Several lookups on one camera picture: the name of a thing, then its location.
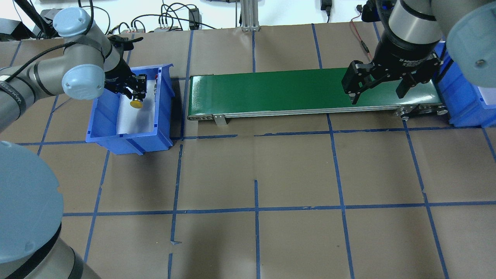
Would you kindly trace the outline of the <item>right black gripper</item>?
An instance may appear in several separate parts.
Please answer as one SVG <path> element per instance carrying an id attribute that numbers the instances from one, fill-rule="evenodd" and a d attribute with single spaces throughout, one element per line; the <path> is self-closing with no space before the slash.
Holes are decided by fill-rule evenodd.
<path id="1" fill-rule="evenodd" d="M 403 99 L 411 88 L 428 83 L 440 69 L 443 61 L 435 52 L 435 46 L 436 42 L 416 45 L 381 38 L 371 62 L 350 62 L 341 80 L 344 93 L 352 105 L 356 105 L 365 90 L 384 82 L 400 81 L 396 94 Z"/>

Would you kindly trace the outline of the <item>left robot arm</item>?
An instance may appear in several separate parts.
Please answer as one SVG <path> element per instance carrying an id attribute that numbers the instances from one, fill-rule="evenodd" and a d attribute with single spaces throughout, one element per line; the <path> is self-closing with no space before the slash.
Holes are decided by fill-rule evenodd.
<path id="1" fill-rule="evenodd" d="M 37 101 L 60 94 L 92 100 L 104 90 L 123 94 L 135 108 L 147 93 L 145 74 L 122 57 L 132 41 L 106 37 L 80 7 L 53 20 L 64 43 L 22 66 L 1 70 L 1 131 Z M 24 146 L 1 141 L 1 278 L 97 279 L 98 274 L 60 236 L 63 197 L 51 168 Z"/>

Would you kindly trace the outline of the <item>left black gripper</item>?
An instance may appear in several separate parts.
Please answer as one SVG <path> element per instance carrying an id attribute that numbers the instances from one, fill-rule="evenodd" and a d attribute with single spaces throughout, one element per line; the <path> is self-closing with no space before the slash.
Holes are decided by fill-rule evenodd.
<path id="1" fill-rule="evenodd" d="M 147 80 L 147 74 L 135 74 L 126 62 L 119 62 L 105 72 L 105 89 L 128 99 L 145 99 Z"/>

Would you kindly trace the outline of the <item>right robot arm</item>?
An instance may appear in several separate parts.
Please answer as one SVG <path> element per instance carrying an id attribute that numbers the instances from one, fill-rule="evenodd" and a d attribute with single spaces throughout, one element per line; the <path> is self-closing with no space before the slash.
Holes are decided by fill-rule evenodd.
<path id="1" fill-rule="evenodd" d="M 374 5 L 384 28 L 374 58 L 352 61 L 341 81 L 352 104 L 384 82 L 400 81 L 399 98 L 429 82 L 441 67 L 434 52 L 441 39 L 470 83 L 495 87 L 494 0 L 397 0 L 387 10 L 382 0 Z"/>

